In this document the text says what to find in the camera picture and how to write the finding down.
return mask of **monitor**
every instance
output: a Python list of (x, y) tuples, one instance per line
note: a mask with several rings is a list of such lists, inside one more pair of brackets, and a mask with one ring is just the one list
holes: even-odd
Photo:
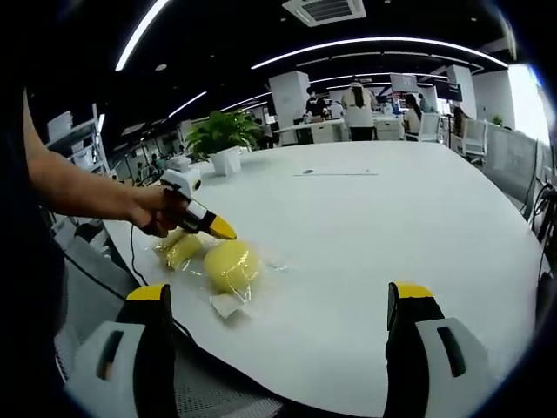
[(407, 76), (405, 74), (391, 74), (391, 85), (393, 91), (403, 93), (417, 93), (418, 79), (416, 76)]
[(453, 100), (455, 102), (462, 101), (462, 90), (460, 89), (460, 84), (435, 80), (434, 85), (435, 89), (437, 90), (438, 98)]

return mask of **white chair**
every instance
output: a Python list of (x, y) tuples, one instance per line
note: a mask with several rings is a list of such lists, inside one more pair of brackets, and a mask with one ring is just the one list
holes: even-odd
[(437, 113), (422, 113), (419, 134), (406, 134), (406, 140), (418, 140), (419, 142), (439, 142), (441, 116)]
[(483, 172), (529, 217), (534, 203), (538, 141), (497, 125), (487, 124)]
[(462, 135), (462, 155), (483, 158), (486, 155), (487, 122), (467, 119)]

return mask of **ceiling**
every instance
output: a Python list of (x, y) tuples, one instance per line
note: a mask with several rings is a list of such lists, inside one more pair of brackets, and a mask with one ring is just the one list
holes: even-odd
[[(97, 103), (99, 112), (106, 114), (104, 146), (111, 153), (203, 91), (207, 94), (164, 125), (201, 118), (264, 93), (268, 78), (285, 71), (306, 72), (311, 80), (354, 73), (429, 73), (454, 64), (441, 57), (475, 64), (473, 70), (478, 65), (483, 71), (500, 68), (444, 46), (364, 42), (309, 51), (251, 70), (290, 51), (357, 37), (419, 37), (479, 49), (503, 34), (497, 20), (477, 2), (364, 0), (366, 18), (309, 28), (283, 9), (282, 0), (171, 0), (145, 32), (124, 70), (116, 72), (131, 33), (154, 3), (119, 0), (116, 8), (108, 0), (83, 0), (57, 25), (48, 38), (50, 45), (42, 51), (41, 76), (33, 89), (35, 104), (31, 105), (41, 122)], [(506, 51), (491, 55), (511, 60)], [(166, 64), (166, 69), (155, 71), (160, 64)], [(326, 90), (339, 84), (342, 80), (315, 85)], [(121, 136), (125, 128), (139, 123), (146, 123), (142, 130)]]

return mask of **green leaves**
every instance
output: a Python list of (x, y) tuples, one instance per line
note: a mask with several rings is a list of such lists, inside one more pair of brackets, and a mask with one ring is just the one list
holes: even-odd
[(187, 138), (187, 148), (195, 158), (208, 159), (233, 146), (254, 146), (259, 131), (259, 126), (243, 112), (214, 111), (194, 127)]

